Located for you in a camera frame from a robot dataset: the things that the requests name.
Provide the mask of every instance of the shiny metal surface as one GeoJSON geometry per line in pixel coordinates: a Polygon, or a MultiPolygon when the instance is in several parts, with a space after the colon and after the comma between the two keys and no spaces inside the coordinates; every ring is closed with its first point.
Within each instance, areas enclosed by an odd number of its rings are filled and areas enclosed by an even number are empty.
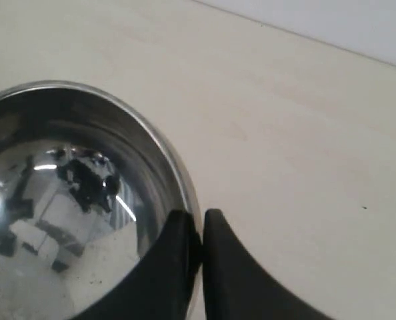
{"type": "Polygon", "coordinates": [[[60,81],[0,93],[0,319],[78,314],[146,254],[172,209],[201,229],[181,161],[128,105],[60,81]]]}

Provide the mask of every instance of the white table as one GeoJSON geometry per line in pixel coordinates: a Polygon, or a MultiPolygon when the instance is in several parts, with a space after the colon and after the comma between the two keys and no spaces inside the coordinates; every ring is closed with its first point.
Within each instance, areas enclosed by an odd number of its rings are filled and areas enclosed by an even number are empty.
{"type": "Polygon", "coordinates": [[[395,67],[187,0],[0,1],[0,90],[38,79],[144,114],[304,300],[396,319],[395,67]]]}

